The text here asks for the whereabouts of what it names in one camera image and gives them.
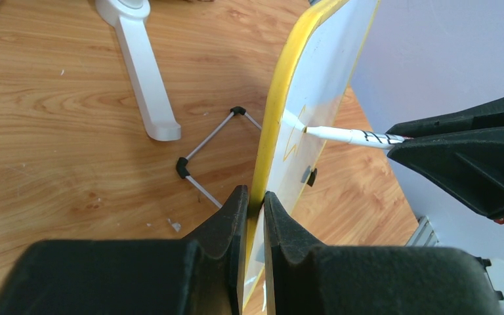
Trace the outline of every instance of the wooden table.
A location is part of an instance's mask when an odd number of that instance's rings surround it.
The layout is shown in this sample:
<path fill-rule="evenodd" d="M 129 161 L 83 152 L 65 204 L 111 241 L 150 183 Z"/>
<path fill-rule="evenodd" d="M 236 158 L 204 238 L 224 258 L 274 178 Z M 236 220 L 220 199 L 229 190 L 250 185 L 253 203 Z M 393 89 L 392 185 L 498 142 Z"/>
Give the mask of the wooden table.
<path fill-rule="evenodd" d="M 258 121 L 305 0 L 152 1 L 148 32 L 182 140 L 146 136 L 116 35 L 93 0 L 0 4 L 0 283 L 46 238 L 180 238 L 216 207 L 177 177 L 240 105 Z M 337 125 L 369 129 L 352 91 Z M 234 118 L 189 170 L 219 200 L 251 184 L 259 132 Z M 384 154 L 326 146 L 293 216 L 330 244 L 403 244 L 417 223 Z M 173 223 L 179 223 L 176 231 Z M 261 312 L 259 285 L 246 309 Z"/>

